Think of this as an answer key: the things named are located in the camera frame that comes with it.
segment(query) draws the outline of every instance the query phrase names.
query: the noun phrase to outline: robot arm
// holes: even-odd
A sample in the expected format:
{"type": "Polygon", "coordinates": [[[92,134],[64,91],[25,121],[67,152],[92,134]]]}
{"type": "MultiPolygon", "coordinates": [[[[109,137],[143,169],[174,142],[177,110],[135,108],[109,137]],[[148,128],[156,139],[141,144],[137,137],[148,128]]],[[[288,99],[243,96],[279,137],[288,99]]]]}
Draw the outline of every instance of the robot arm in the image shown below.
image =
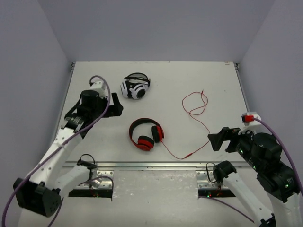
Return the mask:
{"type": "Polygon", "coordinates": [[[223,183],[239,199],[254,220],[256,226],[263,226],[262,224],[270,223],[274,220],[273,212],[257,199],[229,161],[217,164],[213,174],[217,183],[223,183]]]}
{"type": "MultiPolygon", "coordinates": [[[[65,115],[64,126],[59,129],[54,142],[39,163],[48,159],[58,148],[61,149],[40,166],[17,191],[16,198],[20,207],[50,217],[56,212],[64,196],[79,184],[92,178],[97,166],[82,160],[79,160],[70,172],[59,177],[60,170],[72,151],[92,128],[92,126],[87,127],[102,114],[103,117],[122,114],[123,107],[116,93],[112,93],[114,105],[109,106],[106,113],[103,113],[109,105],[104,82],[97,81],[90,85],[90,89],[82,91],[79,101],[65,115]]],[[[23,179],[18,178],[13,185],[14,189],[22,181],[23,179]]]]}
{"type": "MultiPolygon", "coordinates": [[[[223,141],[230,140],[225,151],[228,153],[238,152],[258,173],[257,179],[267,192],[275,215],[272,219],[264,219],[266,223],[262,223],[261,226],[301,227],[303,224],[299,211],[300,190],[294,171],[280,161],[282,147],[277,143],[273,135],[253,133],[261,125],[259,122],[253,121],[253,118],[261,120],[260,116],[255,112],[245,113],[242,116],[245,123],[243,129],[224,127],[218,134],[209,134],[208,138],[213,150],[218,151],[223,141]]],[[[214,176],[216,174],[219,175],[222,163],[214,168],[217,169],[217,171],[214,170],[214,176]]],[[[244,183],[236,179],[238,178],[236,174],[229,172],[224,176],[225,178],[222,176],[217,176],[217,178],[223,184],[230,187],[230,190],[239,198],[252,217],[254,217],[256,225],[260,226],[258,225],[259,222],[257,222],[258,220],[260,221],[260,216],[256,211],[262,208],[263,213],[264,208],[258,202],[254,204],[247,199],[247,189],[242,190],[244,183]]],[[[266,214],[264,218],[267,218],[269,211],[265,211],[263,213],[266,214]]]]}

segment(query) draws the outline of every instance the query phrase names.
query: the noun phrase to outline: headphone cable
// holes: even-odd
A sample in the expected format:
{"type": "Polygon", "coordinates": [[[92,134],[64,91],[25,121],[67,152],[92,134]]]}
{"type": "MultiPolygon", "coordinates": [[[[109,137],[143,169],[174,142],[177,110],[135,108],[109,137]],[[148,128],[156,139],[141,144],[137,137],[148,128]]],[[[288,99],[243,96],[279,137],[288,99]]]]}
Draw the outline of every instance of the headphone cable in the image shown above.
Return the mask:
{"type": "MultiPolygon", "coordinates": [[[[207,127],[202,121],[199,121],[197,118],[193,117],[194,115],[201,115],[201,114],[203,114],[203,112],[204,112],[205,109],[206,109],[207,104],[208,104],[208,97],[204,94],[204,91],[203,91],[203,90],[202,90],[201,92],[199,92],[199,91],[194,91],[194,92],[192,92],[192,93],[189,94],[188,96],[185,96],[185,97],[182,99],[182,107],[183,107],[183,109],[189,114],[189,116],[190,116],[192,119],[194,119],[195,121],[201,123],[201,124],[207,129],[208,133],[210,134],[210,131],[209,131],[208,127],[207,127]],[[195,94],[195,93],[201,94],[201,100],[202,100],[202,102],[204,103],[204,105],[202,105],[202,106],[200,106],[200,107],[197,107],[197,108],[195,108],[195,109],[192,109],[191,111],[188,111],[188,110],[184,107],[184,100],[185,100],[186,98],[190,97],[191,95],[195,94]],[[202,110],[200,113],[194,113],[194,114],[192,113],[194,110],[201,109],[201,108],[203,108],[203,110],[202,110]]],[[[163,143],[163,141],[161,141],[161,143],[164,145],[164,147],[166,148],[166,150],[167,150],[174,158],[176,158],[176,159],[178,159],[178,160],[183,160],[183,159],[188,158],[189,156],[192,156],[193,154],[195,154],[196,152],[198,152],[199,150],[201,150],[203,147],[205,147],[205,146],[209,143],[209,140],[208,140],[203,146],[199,147],[197,150],[195,150],[194,152],[192,152],[192,153],[186,155],[186,156],[183,157],[183,158],[176,157],[176,156],[167,148],[167,146],[163,143]]]]}

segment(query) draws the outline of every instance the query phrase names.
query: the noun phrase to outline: headphone headband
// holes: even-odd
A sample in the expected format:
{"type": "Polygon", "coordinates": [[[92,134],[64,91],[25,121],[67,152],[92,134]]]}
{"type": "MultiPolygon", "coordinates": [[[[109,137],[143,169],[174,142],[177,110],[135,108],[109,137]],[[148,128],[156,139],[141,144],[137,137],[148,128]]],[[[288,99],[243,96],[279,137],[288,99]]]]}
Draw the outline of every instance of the headphone headband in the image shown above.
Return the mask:
{"type": "Polygon", "coordinates": [[[158,122],[154,121],[153,119],[150,119],[150,118],[139,118],[139,119],[135,120],[131,124],[131,126],[129,126],[129,130],[128,130],[129,137],[130,137],[130,139],[132,140],[133,143],[134,143],[134,141],[133,141],[133,131],[134,131],[134,129],[137,126],[139,126],[140,124],[146,124],[146,123],[152,123],[152,124],[155,124],[157,126],[160,126],[161,131],[163,132],[161,125],[158,122]]]}
{"type": "Polygon", "coordinates": [[[148,77],[144,73],[141,73],[141,72],[131,73],[127,77],[124,78],[124,80],[126,80],[126,81],[129,81],[130,79],[141,80],[141,81],[147,82],[147,86],[150,86],[150,84],[151,84],[151,82],[148,79],[148,77]]]}

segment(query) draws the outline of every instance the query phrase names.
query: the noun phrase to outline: gray wall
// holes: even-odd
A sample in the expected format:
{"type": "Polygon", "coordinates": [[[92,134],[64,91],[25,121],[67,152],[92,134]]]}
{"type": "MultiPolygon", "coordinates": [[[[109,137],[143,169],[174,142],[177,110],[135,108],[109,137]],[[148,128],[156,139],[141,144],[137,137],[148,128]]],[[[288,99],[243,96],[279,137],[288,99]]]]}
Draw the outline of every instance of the gray wall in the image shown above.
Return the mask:
{"type": "MultiPolygon", "coordinates": [[[[36,0],[0,0],[0,212],[17,177],[45,153],[68,84],[68,61],[36,0]]],[[[14,200],[7,226],[17,226],[14,200]]]]}
{"type": "Polygon", "coordinates": [[[274,0],[39,0],[73,61],[236,61],[274,0]]]}
{"type": "Polygon", "coordinates": [[[241,61],[240,77],[250,110],[280,135],[303,181],[302,62],[303,1],[276,0],[241,61]]]}

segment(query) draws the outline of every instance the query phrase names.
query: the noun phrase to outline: red headphones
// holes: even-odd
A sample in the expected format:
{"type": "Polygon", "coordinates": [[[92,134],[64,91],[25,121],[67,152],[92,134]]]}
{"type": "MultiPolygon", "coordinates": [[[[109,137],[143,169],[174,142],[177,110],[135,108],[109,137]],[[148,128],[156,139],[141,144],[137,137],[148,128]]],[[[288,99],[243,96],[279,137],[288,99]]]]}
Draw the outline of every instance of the red headphones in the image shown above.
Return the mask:
{"type": "Polygon", "coordinates": [[[150,119],[150,118],[140,118],[136,121],[134,121],[128,130],[129,138],[131,139],[131,142],[139,149],[144,151],[150,151],[153,148],[153,145],[155,143],[159,143],[164,138],[164,132],[162,127],[157,123],[156,121],[150,119]],[[153,123],[155,126],[151,127],[151,133],[153,139],[151,139],[148,136],[139,136],[138,143],[135,143],[133,140],[133,131],[134,129],[139,126],[140,124],[146,124],[146,123],[153,123]]]}

